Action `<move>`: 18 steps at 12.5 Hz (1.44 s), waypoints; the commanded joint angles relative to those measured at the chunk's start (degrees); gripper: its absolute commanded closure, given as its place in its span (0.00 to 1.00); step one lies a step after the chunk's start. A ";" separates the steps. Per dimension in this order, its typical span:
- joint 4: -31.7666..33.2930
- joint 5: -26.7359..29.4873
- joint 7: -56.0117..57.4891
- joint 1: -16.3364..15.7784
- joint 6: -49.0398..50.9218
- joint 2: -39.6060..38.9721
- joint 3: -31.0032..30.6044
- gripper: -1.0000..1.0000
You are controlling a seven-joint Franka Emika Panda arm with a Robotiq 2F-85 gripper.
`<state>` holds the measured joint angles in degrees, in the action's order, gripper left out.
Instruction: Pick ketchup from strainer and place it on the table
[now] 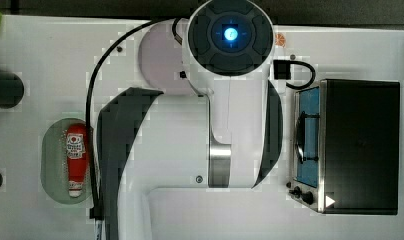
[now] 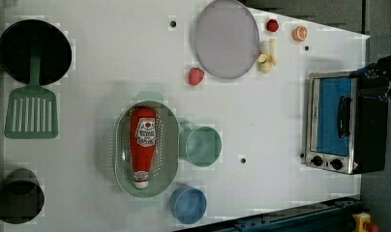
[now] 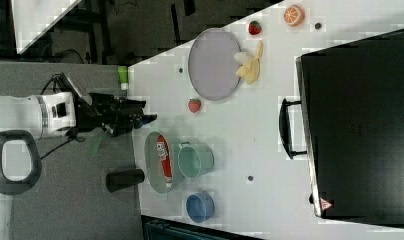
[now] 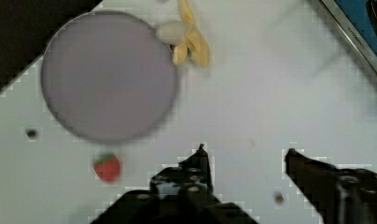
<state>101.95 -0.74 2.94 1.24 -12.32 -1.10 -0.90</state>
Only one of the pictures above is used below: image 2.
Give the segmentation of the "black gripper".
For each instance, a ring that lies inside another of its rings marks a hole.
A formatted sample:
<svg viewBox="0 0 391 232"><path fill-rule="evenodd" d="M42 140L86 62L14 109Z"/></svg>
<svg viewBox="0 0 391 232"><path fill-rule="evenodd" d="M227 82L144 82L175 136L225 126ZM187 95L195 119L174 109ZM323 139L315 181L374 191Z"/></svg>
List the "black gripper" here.
<svg viewBox="0 0 391 232"><path fill-rule="evenodd" d="M391 82L391 55L380 58L376 63L369 64L349 75L351 78L367 80L385 80ZM363 89L359 92L363 98L381 102L391 101L391 87L374 87Z"/></svg>

